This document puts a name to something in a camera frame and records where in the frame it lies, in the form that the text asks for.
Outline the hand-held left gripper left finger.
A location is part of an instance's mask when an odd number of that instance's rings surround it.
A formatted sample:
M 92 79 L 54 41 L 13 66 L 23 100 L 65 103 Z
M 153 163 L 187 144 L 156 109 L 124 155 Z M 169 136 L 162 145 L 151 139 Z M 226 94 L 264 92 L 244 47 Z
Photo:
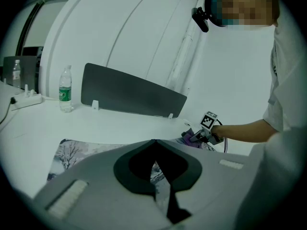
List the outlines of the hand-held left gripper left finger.
M 155 196 L 155 186 L 151 183 L 151 171 L 156 161 L 152 139 L 123 154 L 114 164 L 116 179 L 130 192 Z

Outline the white power strip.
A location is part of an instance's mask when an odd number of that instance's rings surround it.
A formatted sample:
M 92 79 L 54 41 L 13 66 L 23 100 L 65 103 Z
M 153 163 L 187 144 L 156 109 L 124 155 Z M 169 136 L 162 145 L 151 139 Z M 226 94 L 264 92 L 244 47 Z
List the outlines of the white power strip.
M 24 94 L 19 94 L 15 95 L 14 98 L 16 100 L 16 103 L 11 104 L 11 111 L 42 103 L 41 94 L 35 94 L 33 96 L 28 97 L 25 97 Z

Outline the green label water bottle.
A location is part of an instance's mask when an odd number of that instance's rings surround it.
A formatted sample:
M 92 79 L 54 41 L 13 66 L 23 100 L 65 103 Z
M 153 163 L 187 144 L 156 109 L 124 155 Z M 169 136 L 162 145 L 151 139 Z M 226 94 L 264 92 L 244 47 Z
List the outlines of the green label water bottle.
M 71 65 L 67 65 L 59 80 L 59 107 L 64 113 L 69 113 L 72 111 L 71 88 Z

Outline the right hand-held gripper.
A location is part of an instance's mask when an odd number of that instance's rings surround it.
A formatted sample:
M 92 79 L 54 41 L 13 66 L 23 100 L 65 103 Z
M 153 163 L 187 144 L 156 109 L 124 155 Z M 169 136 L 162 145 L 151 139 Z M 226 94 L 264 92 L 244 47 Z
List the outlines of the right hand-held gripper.
M 213 112 L 206 112 L 203 119 L 200 122 L 202 127 L 194 136 L 190 138 L 190 142 L 196 142 L 201 140 L 205 143 L 211 143 L 213 145 L 217 145 L 224 141 L 223 138 L 219 138 L 216 134 L 212 133 L 212 127 L 214 126 L 215 122 L 217 121 L 218 115 Z

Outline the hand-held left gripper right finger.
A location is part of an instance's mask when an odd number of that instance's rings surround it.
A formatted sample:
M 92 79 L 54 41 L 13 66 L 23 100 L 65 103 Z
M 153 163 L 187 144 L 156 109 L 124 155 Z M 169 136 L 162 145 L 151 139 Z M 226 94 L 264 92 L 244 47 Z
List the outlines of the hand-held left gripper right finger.
M 156 153 L 159 177 L 155 180 L 155 202 L 163 215 L 176 224 L 191 216 L 179 206 L 176 193 L 193 187 L 202 173 L 202 165 L 194 157 L 162 141 L 156 141 Z

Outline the person's right forearm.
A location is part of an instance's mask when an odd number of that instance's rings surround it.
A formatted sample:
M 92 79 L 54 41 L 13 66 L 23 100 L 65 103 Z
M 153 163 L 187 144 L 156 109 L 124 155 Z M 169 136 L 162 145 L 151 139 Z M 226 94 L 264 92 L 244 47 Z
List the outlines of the person's right forearm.
M 271 136 L 278 133 L 263 119 L 244 125 L 219 125 L 213 126 L 211 133 L 219 138 L 228 138 L 249 143 L 263 143 Z

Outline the red label water bottle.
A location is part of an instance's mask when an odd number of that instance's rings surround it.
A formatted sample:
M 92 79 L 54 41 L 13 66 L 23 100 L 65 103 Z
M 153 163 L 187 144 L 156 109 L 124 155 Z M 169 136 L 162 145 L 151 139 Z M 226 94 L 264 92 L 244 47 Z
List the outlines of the red label water bottle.
M 18 59 L 15 60 L 14 67 L 12 69 L 12 84 L 17 89 L 20 89 L 21 87 L 21 66 Z

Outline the person's white shirt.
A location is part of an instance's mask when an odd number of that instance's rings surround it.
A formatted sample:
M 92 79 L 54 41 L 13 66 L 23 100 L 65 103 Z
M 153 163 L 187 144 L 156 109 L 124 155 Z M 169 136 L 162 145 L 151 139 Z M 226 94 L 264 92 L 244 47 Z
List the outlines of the person's white shirt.
M 263 119 L 278 132 L 307 126 L 307 42 L 279 0 L 271 51 L 272 84 Z

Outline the dark grey desk divider panel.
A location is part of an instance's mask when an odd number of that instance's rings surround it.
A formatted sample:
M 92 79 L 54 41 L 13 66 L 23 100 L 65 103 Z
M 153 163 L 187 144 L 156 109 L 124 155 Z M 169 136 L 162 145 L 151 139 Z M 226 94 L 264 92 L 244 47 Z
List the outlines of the dark grey desk divider panel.
M 20 61 L 21 67 L 21 89 L 24 90 L 25 85 L 28 85 L 29 90 L 34 90 L 39 93 L 39 63 L 36 56 L 16 56 L 5 57 L 2 67 L 1 80 L 6 79 L 8 85 L 13 85 L 12 82 L 12 70 L 15 65 L 15 61 Z
M 99 108 L 140 115 L 178 117 L 187 97 L 133 75 L 87 63 L 83 72 L 81 102 Z

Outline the white roller blind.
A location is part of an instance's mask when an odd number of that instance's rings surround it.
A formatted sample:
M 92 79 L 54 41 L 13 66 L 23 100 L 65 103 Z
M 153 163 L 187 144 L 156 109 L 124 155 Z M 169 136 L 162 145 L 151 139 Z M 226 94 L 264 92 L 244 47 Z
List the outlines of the white roller blind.
M 31 24 L 24 47 L 44 46 L 54 20 L 67 1 L 50 0 L 41 7 Z

